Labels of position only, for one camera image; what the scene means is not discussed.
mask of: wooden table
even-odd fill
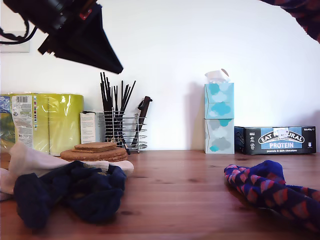
[[[276,213],[249,206],[225,184],[227,165],[251,167],[267,159],[282,164],[288,184],[320,189],[320,154],[144,151],[129,157],[134,174],[127,180],[120,209],[108,223],[87,224],[57,206],[46,228],[32,231],[17,215],[15,201],[9,200],[0,204],[1,240],[319,239]]]

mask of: yellow paper towel packaging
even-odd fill
[[[82,95],[23,93],[10,96],[16,142],[54,156],[81,142]]]
[[[11,115],[11,98],[8,94],[0,95],[0,146],[8,152],[15,144],[15,124]]]

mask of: small box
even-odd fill
[[[81,143],[104,142],[106,132],[103,112],[84,111],[80,113]]]
[[[234,83],[204,85],[204,118],[234,118]]]
[[[233,119],[205,119],[206,154],[234,154],[234,120]]]
[[[248,155],[315,154],[316,127],[234,127],[237,152]]]

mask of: white sock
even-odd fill
[[[6,169],[0,168],[0,192],[6,194],[14,194],[14,186],[16,180],[16,175]]]
[[[0,201],[4,201],[7,199],[12,198],[13,195],[10,195],[8,193],[0,192]]]
[[[53,169],[60,168],[69,164],[69,161],[58,157],[47,155],[43,152],[36,151],[17,142],[10,149],[9,171],[1,168],[0,172],[0,191],[2,193],[13,194],[17,177],[25,174],[35,173],[41,177]],[[129,161],[108,162],[108,161],[83,161],[95,168],[108,171],[109,164],[120,167],[129,177],[134,171],[134,165]]]

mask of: stacked tissue boxes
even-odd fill
[[[204,86],[204,126],[206,154],[234,154],[234,84],[209,83]]]

